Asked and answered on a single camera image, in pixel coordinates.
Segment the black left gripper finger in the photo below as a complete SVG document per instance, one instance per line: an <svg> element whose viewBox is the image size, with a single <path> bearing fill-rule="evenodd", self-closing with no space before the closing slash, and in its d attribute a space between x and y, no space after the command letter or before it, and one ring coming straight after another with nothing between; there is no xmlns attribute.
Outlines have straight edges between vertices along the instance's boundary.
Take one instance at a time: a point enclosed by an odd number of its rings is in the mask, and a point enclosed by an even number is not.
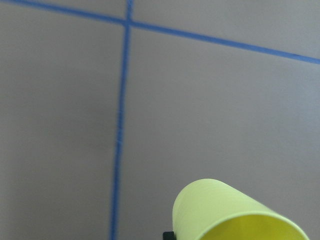
<svg viewBox="0 0 320 240"><path fill-rule="evenodd" d="M173 231L165 231L162 234L163 240L176 240L176 235Z"/></svg>

